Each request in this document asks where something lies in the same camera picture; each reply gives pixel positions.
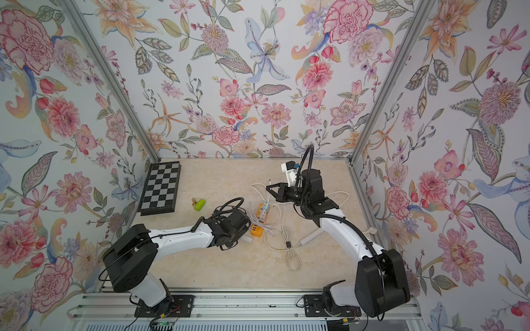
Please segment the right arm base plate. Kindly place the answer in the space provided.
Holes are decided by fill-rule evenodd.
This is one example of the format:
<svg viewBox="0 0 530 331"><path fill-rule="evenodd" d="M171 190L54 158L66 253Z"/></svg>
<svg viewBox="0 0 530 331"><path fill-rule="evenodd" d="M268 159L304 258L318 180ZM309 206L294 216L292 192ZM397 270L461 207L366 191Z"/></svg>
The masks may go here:
<svg viewBox="0 0 530 331"><path fill-rule="evenodd" d="M324 295L304 295L302 297L306 317L361 317L362 312L357 306L337 306L330 298Z"/></svg>

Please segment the white electric toothbrush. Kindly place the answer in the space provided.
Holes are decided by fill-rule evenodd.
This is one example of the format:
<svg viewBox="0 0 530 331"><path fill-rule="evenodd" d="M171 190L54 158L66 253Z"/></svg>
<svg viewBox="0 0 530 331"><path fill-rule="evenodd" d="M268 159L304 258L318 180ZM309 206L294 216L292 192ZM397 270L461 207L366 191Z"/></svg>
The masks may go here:
<svg viewBox="0 0 530 331"><path fill-rule="evenodd" d="M246 235L241 236L241 240L243 240L245 242L248 242L248 243L252 243L253 242L253 238L249 237L249 236L246 236Z"/></svg>
<svg viewBox="0 0 530 331"><path fill-rule="evenodd" d="M322 228L318 228L317 230L314 230L312 233L308 234L307 236L299 240L298 244L295 247L298 248L298 247L304 246L310 243L311 241L313 241L314 239L316 239L317 237L319 237L323 233L324 233L324 230Z"/></svg>

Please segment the aluminium mounting rail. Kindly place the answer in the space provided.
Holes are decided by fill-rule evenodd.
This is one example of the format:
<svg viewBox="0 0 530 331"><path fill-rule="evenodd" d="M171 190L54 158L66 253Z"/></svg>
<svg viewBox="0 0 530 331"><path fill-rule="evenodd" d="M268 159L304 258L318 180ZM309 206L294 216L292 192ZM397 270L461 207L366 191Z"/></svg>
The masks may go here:
<svg viewBox="0 0 530 331"><path fill-rule="evenodd" d="M163 321L303 321L309 305L307 295L319 295L317 290L221 290L173 288L181 300ZM138 298L128 293L107 290L81 296L79 303L67 312L71 321L132 321L136 317Z"/></svg>

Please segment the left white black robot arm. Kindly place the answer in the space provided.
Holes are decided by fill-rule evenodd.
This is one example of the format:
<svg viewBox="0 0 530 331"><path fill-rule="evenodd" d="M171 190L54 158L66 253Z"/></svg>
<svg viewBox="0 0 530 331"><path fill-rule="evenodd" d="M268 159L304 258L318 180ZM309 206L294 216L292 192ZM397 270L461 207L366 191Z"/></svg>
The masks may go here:
<svg viewBox="0 0 530 331"><path fill-rule="evenodd" d="M133 294L150 309L164 313L173 298L166 284L150 273L153 263L187 250L231 249L250 227L250 218L240 208L200 217L185 228L149 230L143 223L136 224L106 251L104 273L114 292Z"/></svg>

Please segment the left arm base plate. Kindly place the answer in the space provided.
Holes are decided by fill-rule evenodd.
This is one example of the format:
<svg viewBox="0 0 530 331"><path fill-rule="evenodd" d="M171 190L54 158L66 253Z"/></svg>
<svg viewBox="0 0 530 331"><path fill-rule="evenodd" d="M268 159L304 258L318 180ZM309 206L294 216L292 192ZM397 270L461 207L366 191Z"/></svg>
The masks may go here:
<svg viewBox="0 0 530 331"><path fill-rule="evenodd" d="M190 317L195 297L193 295L173 295L172 299L164 299L154 307L148 307L141 299L136 307L134 317L139 318L184 318Z"/></svg>

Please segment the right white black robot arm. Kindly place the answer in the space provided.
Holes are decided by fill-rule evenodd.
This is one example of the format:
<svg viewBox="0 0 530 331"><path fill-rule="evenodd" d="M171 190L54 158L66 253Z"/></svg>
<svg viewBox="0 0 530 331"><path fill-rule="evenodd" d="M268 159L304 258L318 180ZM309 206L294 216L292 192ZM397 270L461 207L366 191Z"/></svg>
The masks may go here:
<svg viewBox="0 0 530 331"><path fill-rule="evenodd" d="M339 205L324 193L319 170L302 170L293 161L282 164L287 180L267 186L280 203L300 208L303 218L331 235L357 263L354 284L336 281L324 287L322 300L329 314L342 307L358 307L367 317L384 314L408 303L411 293L402 255L371 241L345 217Z"/></svg>

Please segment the black white checkerboard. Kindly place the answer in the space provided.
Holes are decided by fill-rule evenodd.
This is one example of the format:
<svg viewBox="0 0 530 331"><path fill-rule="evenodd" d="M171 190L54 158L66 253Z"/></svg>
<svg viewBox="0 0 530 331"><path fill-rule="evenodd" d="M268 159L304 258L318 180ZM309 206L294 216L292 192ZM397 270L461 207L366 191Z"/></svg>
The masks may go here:
<svg viewBox="0 0 530 331"><path fill-rule="evenodd" d="M179 161L150 165L137 209L141 216L175 212L181 170Z"/></svg>

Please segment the orange power strip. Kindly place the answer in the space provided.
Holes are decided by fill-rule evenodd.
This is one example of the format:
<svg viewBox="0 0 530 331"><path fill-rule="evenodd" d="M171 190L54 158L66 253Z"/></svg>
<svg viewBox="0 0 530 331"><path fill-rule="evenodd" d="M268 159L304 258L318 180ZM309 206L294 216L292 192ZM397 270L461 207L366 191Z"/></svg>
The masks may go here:
<svg viewBox="0 0 530 331"><path fill-rule="evenodd" d="M261 238L263 234L271 233L268 225L266 224L266 220L259 220L260 211L265 210L264 204L266 204L266 202L261 203L257 208L255 208L254 205L251 206L251 235L253 237Z"/></svg>

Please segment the green small object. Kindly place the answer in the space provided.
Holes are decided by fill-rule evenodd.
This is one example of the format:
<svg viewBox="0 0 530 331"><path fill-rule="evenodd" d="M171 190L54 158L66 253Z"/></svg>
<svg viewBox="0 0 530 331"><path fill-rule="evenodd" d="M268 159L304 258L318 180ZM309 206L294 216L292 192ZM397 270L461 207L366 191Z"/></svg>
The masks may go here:
<svg viewBox="0 0 530 331"><path fill-rule="evenodd" d="M206 201L204 199L197 200L197 205L193 206L194 210L201 211L201 209L205 206Z"/></svg>

